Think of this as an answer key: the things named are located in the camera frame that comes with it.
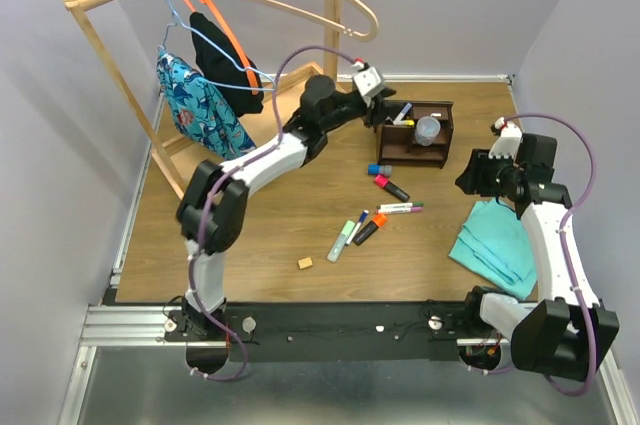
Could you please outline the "purple cap white marker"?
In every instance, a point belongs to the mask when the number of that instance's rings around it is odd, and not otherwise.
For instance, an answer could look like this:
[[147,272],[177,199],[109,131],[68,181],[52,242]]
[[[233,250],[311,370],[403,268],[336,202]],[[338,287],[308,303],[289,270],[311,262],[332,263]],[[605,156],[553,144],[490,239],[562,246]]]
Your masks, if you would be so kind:
[[405,117],[407,116],[407,114],[410,112],[412,108],[412,104],[407,102],[403,108],[399,111],[399,113],[396,115],[396,117],[393,120],[393,123],[395,125],[400,124],[401,122],[403,122],[405,120]]

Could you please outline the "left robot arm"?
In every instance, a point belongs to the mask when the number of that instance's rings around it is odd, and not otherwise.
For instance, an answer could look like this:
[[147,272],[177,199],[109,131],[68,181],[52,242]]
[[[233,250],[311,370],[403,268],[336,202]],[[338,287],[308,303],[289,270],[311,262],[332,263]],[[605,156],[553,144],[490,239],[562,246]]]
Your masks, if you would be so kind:
[[238,159],[219,165],[204,160],[196,167],[176,219],[188,254],[188,289],[181,309],[197,338],[231,333],[217,310],[226,301],[226,251],[241,234],[251,196],[314,160],[331,131],[356,119],[367,128],[383,123],[389,115],[385,101],[395,94],[384,83],[369,91],[353,88],[344,93],[328,76],[314,75],[305,83],[299,106],[273,139]]

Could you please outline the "brown wooden desk organizer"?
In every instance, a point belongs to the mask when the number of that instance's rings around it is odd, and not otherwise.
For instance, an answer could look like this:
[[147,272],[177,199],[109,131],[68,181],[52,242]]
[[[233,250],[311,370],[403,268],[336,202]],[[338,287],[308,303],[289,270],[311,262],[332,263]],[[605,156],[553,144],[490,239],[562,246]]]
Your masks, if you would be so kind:
[[[454,122],[450,101],[413,101],[404,120],[413,125],[392,124],[387,120],[375,128],[378,165],[432,166],[443,168],[449,156]],[[416,140],[416,125],[422,117],[438,121],[435,137],[428,145]]]

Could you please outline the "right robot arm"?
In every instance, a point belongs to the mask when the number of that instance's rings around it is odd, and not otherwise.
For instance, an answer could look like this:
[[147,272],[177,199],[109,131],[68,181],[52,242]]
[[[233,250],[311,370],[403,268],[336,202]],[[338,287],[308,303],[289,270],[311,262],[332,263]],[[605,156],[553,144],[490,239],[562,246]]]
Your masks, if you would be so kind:
[[456,185],[467,195],[506,198],[532,246],[538,303],[475,287],[460,324],[480,337],[495,329],[508,340],[516,369],[582,383],[592,380],[620,324],[593,292],[572,230],[573,202],[553,180],[557,142],[513,124],[496,133],[489,149],[475,148]]

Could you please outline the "clear paperclip jar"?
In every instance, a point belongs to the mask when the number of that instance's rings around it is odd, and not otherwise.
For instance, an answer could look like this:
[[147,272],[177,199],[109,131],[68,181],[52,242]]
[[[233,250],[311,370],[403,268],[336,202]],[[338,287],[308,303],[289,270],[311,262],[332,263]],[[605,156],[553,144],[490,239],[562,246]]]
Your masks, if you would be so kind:
[[420,146],[432,145],[440,133],[440,121],[433,116],[423,116],[415,123],[414,140]]

